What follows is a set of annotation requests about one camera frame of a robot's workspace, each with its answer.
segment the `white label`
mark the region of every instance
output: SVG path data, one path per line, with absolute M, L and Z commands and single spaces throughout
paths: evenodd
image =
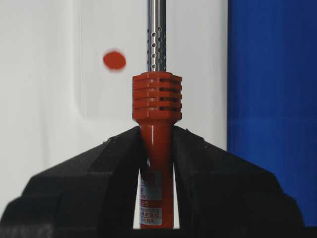
M 153 207 L 162 200 L 161 171 L 147 171 L 141 175 L 140 198 L 140 223 L 162 225 L 162 208 Z
M 162 173 L 149 171 L 141 176 L 140 197 L 147 201 L 162 200 Z
M 162 225 L 162 209 L 160 207 L 141 207 L 140 223 L 150 226 Z

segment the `white wall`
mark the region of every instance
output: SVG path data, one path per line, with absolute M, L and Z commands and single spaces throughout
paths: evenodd
M 226 28 L 225 0 L 167 1 L 167 70 L 183 77 L 178 125 L 223 149 Z M 0 32 L 1 214 L 33 174 L 136 125 L 146 1 L 0 0 Z M 104 67 L 110 49 L 125 54 L 124 71 Z

